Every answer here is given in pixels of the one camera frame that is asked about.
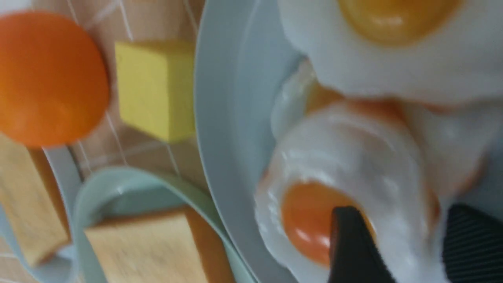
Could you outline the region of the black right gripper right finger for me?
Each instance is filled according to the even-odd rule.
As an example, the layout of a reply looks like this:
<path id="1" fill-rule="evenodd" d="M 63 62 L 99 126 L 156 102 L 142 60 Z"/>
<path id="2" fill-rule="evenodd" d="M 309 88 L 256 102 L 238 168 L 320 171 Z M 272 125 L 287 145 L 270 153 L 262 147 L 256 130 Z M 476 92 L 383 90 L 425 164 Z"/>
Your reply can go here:
<path id="1" fill-rule="evenodd" d="M 451 283 L 503 281 L 503 225 L 470 206 L 448 211 L 442 259 Z"/>

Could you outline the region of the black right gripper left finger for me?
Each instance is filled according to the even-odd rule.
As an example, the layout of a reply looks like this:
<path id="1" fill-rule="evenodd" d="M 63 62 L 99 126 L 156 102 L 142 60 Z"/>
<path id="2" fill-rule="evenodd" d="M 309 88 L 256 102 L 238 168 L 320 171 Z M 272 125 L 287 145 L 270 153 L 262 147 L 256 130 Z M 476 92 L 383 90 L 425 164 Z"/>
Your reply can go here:
<path id="1" fill-rule="evenodd" d="M 332 211 L 329 283 L 394 283 L 359 210 Z"/>

